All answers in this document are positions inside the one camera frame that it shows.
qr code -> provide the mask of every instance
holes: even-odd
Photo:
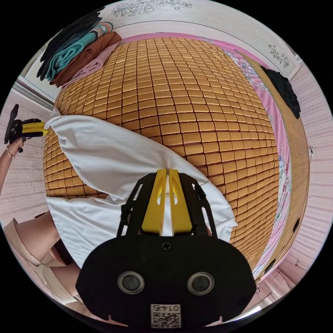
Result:
[[[152,304],[151,327],[181,328],[180,306]]]

human arm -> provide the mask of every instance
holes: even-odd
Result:
[[[16,156],[18,149],[24,146],[25,140],[26,138],[19,138],[16,141],[14,141],[12,144],[10,144],[8,146],[9,153],[12,154],[13,156]],[[2,192],[3,185],[5,183],[9,167],[12,162],[12,158],[8,153],[8,151],[6,149],[0,157],[0,195]]]

folded clothes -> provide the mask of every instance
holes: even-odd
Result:
[[[67,27],[62,29],[48,44],[44,54],[41,57],[41,62],[47,60],[50,54],[53,54],[62,44],[67,42],[75,33],[81,32],[86,29],[87,22],[95,20],[100,12],[105,8],[105,6],[90,12],[79,19],[75,20],[73,23],[69,24]]]
[[[55,84],[57,87],[64,85],[66,82],[70,81],[78,71],[82,70],[87,64],[94,60],[105,48],[119,43],[120,41],[121,37],[116,32],[110,32],[98,38],[74,57],[68,66],[56,74],[50,84]]]
[[[97,18],[94,18],[93,20],[89,20],[89,22],[87,22],[87,24],[85,25],[85,26],[87,26],[87,28],[84,31],[74,34],[68,41],[66,41],[65,44],[60,45],[58,47],[58,49],[56,49],[53,53],[50,53],[50,55],[45,58],[40,69],[38,70],[37,77],[40,77],[40,80],[43,81],[45,79],[45,75],[47,74],[47,72],[49,70],[50,62],[51,62],[53,56],[55,54],[59,53],[60,51],[64,50],[65,48],[71,46],[72,44],[76,43],[77,41],[79,41],[91,29],[93,29],[101,21],[101,19],[102,19],[101,17],[97,17]]]
[[[103,50],[94,60],[92,60],[88,65],[83,67],[81,70],[79,70],[73,78],[71,78],[68,82],[62,85],[63,89],[68,87],[70,84],[79,81],[80,79],[97,72],[99,69],[101,69],[104,66],[104,63],[107,61],[111,53],[116,49],[119,42],[116,44],[113,44],[109,47],[107,47],[105,50]]]
[[[110,32],[112,28],[111,23],[101,22],[76,43],[57,53],[50,62],[49,70],[45,76],[46,79],[51,81],[54,76],[64,69],[86,46]]]

brown cloth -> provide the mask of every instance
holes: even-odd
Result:
[[[61,70],[51,80],[50,84],[55,84],[57,87],[62,86],[68,82],[80,69],[94,60],[105,48],[120,41],[121,37],[114,31],[101,36],[95,42],[84,48],[82,52],[80,52],[80,54],[78,54],[75,58],[73,58],[66,66],[66,68]]]

bamboo sleeping mat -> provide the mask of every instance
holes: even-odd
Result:
[[[256,266],[278,205],[277,148],[260,99],[221,49],[178,38],[123,44],[101,70],[63,89],[55,105],[62,115],[140,133],[196,166],[232,206],[232,243]],[[106,196],[82,183],[52,130],[44,175],[48,196]]]

